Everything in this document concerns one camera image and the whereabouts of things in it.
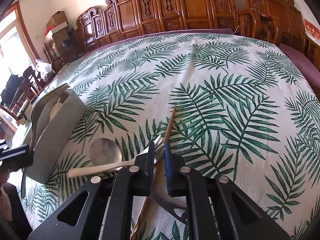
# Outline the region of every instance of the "table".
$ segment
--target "table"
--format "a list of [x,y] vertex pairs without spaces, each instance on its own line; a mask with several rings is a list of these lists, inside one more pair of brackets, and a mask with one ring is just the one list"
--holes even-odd
[[[114,140],[130,160],[164,135],[173,105],[178,108],[172,152],[189,167],[208,177],[228,176],[293,239],[319,209],[320,103],[297,67],[271,43],[164,33],[102,48],[63,82],[87,111],[48,183],[27,179],[22,204],[33,228],[87,181],[66,173],[91,165],[88,150],[96,138]],[[155,187],[165,194],[162,183]],[[141,203],[135,198],[132,225]],[[146,220],[143,239],[188,239],[188,228],[154,203]]]

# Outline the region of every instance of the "spoon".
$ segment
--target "spoon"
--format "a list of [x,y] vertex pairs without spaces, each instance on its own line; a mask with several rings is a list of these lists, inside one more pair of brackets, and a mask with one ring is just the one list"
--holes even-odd
[[[156,151],[155,152],[154,163],[157,163],[161,159],[162,153],[164,151],[164,148],[161,147],[161,145],[163,143],[163,140],[161,139],[160,135],[154,140],[154,143],[155,143],[155,151]],[[148,150],[149,150],[149,147],[147,147],[145,150],[140,152],[139,155],[147,153]],[[106,172],[106,171],[112,172],[112,171],[115,171],[115,170],[119,170],[122,167],[127,167],[127,166],[134,165],[135,160],[136,160],[136,157],[134,157],[132,160],[124,161],[124,162],[122,162],[120,160],[118,162],[109,163],[109,164],[105,164],[105,165],[97,165],[97,166],[82,167],[82,168],[73,168],[73,169],[70,169],[68,171],[67,176],[68,176],[68,178],[71,179],[71,178],[74,178],[74,177],[92,175],[92,174],[96,174],[96,173],[100,173],[100,172]]]
[[119,146],[108,138],[98,138],[90,146],[89,156],[94,166],[122,161],[122,152]]

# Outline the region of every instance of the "wooden chopstick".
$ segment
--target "wooden chopstick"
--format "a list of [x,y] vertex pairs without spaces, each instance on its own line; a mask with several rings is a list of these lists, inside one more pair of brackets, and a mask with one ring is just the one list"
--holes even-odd
[[[170,120],[169,120],[168,126],[167,126],[167,130],[165,131],[165,134],[164,134],[163,143],[167,143],[169,141],[170,132],[171,132],[171,129],[172,129],[172,124],[173,124],[174,116],[175,116],[175,113],[176,113],[176,109],[177,109],[177,106],[174,106],[174,108],[172,110],[172,113],[171,113],[171,116],[170,116]],[[153,180],[156,177],[157,171],[158,171],[158,169],[155,166],[154,170],[153,170]],[[139,216],[138,216],[137,222],[136,222],[136,224],[135,224],[135,226],[134,226],[134,228],[132,230],[132,234],[130,236],[130,240],[135,240],[136,239],[137,233],[139,232],[139,229],[140,229],[140,227],[142,225],[142,222],[143,222],[142,219],[144,217],[144,213],[147,210],[146,206],[148,205],[149,202],[150,202],[149,198],[145,197],[144,201],[143,201],[143,204],[142,204],[142,207],[141,207],[140,212],[139,212]]]
[[55,107],[54,112],[53,112],[53,116],[55,116],[55,115],[56,115],[56,113],[57,113],[57,111],[58,111],[58,105],[60,104],[60,100],[61,100],[61,98],[58,98],[58,101],[57,101],[56,107]]

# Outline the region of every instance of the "cardboard box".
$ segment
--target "cardboard box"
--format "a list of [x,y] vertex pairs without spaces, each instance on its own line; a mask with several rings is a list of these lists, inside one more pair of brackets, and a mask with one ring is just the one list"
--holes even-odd
[[47,28],[49,28],[50,26],[58,26],[63,22],[67,22],[68,24],[68,19],[64,11],[56,12],[54,15],[51,16],[49,22],[47,23]]
[[62,43],[68,39],[70,39],[70,37],[67,32],[66,22],[48,32],[47,36],[44,38],[44,45],[52,61],[66,53],[66,49],[63,47]]

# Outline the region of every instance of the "wooden chair back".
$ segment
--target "wooden chair back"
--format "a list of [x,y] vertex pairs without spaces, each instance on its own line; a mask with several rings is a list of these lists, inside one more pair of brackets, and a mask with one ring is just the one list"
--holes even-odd
[[29,66],[24,72],[23,75],[25,80],[28,80],[33,87],[36,89],[36,92],[39,93],[42,89],[41,83],[39,82],[35,70],[32,68],[32,66]]

